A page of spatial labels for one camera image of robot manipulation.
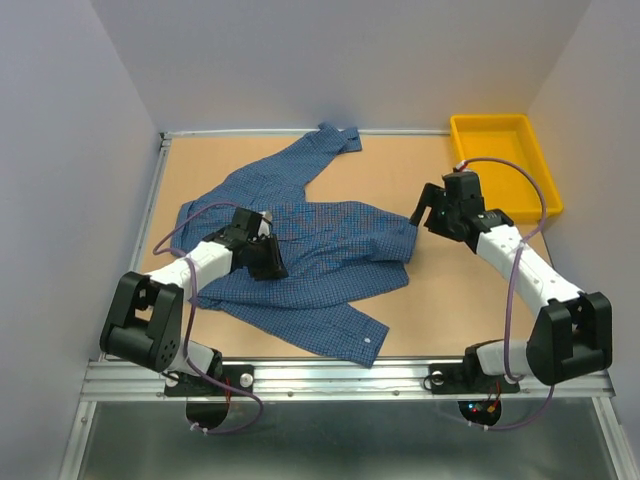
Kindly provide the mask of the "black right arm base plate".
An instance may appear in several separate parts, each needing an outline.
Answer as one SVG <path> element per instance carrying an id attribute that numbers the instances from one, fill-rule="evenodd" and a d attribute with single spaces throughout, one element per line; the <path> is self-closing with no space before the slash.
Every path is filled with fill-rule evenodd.
<path id="1" fill-rule="evenodd" d="M 434 395 L 489 395 L 518 393 L 520 386 L 502 376 L 471 371 L 462 363 L 436 363 L 422 380 L 423 388 Z"/>

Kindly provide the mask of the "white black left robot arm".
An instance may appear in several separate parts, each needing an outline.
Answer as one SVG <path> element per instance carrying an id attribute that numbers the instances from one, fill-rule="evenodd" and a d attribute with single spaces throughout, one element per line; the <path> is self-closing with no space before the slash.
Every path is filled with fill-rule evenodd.
<path id="1" fill-rule="evenodd" d="M 188 375 L 202 394 L 219 387 L 233 392 L 222 381 L 220 356 L 182 332 L 183 305 L 194 309 L 201 288 L 239 269 L 257 281 L 286 278 L 272 216 L 238 207 L 228 225 L 203 237 L 190 252 L 168 251 L 177 257 L 172 263 L 144 274 L 129 271 L 120 278 L 100 349 L 160 374 Z"/>

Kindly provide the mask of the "blue checked long sleeve shirt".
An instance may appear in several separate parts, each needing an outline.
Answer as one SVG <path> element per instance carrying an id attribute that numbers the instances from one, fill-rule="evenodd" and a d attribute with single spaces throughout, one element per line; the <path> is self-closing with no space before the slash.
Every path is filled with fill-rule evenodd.
<path id="1" fill-rule="evenodd" d="M 404 216 L 365 203 L 311 202 L 305 193 L 337 156 L 361 149 L 357 128 L 322 123 L 183 204 L 172 247 L 191 251 L 228 225 L 238 206 L 269 211 L 288 271 L 285 279 L 256 281 L 239 269 L 201 288 L 199 306 L 313 354 L 371 367 L 388 328 L 351 304 L 408 285 L 405 266 L 417 228 Z"/>

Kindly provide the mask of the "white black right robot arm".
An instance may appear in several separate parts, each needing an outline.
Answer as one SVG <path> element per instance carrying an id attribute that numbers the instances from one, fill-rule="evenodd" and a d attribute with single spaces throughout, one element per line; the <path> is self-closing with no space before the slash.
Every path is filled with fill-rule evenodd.
<path id="1" fill-rule="evenodd" d="M 613 360 L 612 306 L 564 279 L 526 243 L 501 210 L 488 210 L 474 172 L 444 176 L 424 186 L 413 225 L 465 243 L 508 281 L 535 317 L 526 341 L 510 338 L 469 347 L 460 366 L 463 384 L 482 390 L 496 376 L 533 376 L 552 386 L 609 368 Z"/>

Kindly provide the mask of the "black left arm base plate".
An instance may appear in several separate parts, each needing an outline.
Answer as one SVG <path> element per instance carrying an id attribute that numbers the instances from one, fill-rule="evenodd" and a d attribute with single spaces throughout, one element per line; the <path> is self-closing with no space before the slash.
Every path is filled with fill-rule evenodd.
<path id="1" fill-rule="evenodd" d="M 253 392 L 254 367 L 252 365 L 227 365 L 218 379 L 227 386 Z M 193 376 L 181 372 L 170 372 L 164 375 L 163 394 L 169 398 L 188 397 L 223 397 L 229 395 L 225 389 L 211 384 L 201 376 Z"/>

